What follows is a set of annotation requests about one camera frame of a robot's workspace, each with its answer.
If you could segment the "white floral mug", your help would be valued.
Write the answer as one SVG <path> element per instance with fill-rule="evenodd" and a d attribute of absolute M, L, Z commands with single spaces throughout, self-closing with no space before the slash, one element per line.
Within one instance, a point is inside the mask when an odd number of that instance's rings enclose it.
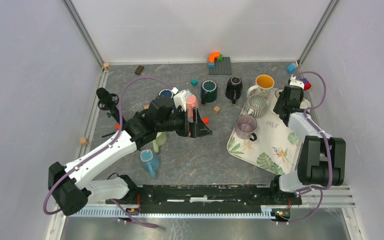
<path fill-rule="evenodd" d="M 258 95 L 267 100 L 274 85 L 275 81 L 271 76 L 266 74 L 259 75 L 255 79 L 255 84 L 247 90 L 246 97 Z"/>

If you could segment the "white ribbed mug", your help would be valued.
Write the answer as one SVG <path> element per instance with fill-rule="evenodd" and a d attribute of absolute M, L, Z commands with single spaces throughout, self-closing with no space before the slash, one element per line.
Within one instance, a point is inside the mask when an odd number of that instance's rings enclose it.
<path fill-rule="evenodd" d="M 259 118 L 264 115 L 266 106 L 267 102 L 263 96 L 251 95 L 244 105 L 243 113 L 254 118 Z"/>

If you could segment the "mauve purple mug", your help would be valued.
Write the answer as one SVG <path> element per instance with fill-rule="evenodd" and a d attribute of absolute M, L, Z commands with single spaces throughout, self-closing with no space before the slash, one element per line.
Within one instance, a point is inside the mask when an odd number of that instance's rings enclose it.
<path fill-rule="evenodd" d="M 257 121 L 253 116 L 244 114 L 236 120 L 234 130 L 240 139 L 255 142 L 258 139 L 256 135 L 257 126 Z"/>

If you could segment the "light blue mug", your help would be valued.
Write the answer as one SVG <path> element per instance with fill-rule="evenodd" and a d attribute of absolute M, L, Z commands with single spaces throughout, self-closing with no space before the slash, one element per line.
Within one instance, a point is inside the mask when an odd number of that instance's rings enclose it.
<path fill-rule="evenodd" d="M 142 167 L 150 173 L 152 178 L 157 178 L 157 171 L 159 170 L 161 163 L 158 155 L 154 151 L 150 149 L 141 151 L 140 163 Z"/>

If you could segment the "cream white mug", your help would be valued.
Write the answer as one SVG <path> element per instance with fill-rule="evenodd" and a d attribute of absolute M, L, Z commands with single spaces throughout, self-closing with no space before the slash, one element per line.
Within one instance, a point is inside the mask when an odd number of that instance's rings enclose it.
<path fill-rule="evenodd" d="M 283 91 L 284 91 L 283 89 L 277 89 L 277 90 L 274 92 L 274 97 L 276 98 L 276 100 L 280 97 L 280 94 L 281 94 Z"/>

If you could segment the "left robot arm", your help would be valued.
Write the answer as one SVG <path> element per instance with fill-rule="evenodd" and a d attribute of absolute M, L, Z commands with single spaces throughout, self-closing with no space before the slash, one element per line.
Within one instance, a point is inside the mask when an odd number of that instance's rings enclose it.
<path fill-rule="evenodd" d="M 57 161 L 48 168 L 49 192 L 43 203 L 44 213 L 52 215 L 47 210 L 50 198 L 55 200 L 65 216 L 79 212 L 92 200 L 120 199 L 125 204 L 133 203 L 137 190 L 122 178 L 99 181 L 94 178 L 117 160 L 155 140 L 162 132 L 175 132 L 180 137 L 189 138 L 212 134 L 197 107 L 192 108 L 192 120 L 189 120 L 188 111 L 176 107 L 173 99 L 157 96 L 148 109 L 121 123 L 120 129 L 110 139 L 91 152 L 65 165 Z"/>

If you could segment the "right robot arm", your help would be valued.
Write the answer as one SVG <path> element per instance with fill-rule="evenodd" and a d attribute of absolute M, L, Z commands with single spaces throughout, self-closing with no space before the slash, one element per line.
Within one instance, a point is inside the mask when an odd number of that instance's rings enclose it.
<path fill-rule="evenodd" d="M 301 108 L 304 90 L 286 85 L 279 94 L 274 112 L 301 141 L 296 170 L 278 175 L 269 189 L 269 199 L 282 204 L 289 193 L 304 194 L 313 189 L 327 190 L 341 186 L 345 179 L 346 142 L 322 130 L 311 118 L 309 109 Z"/>

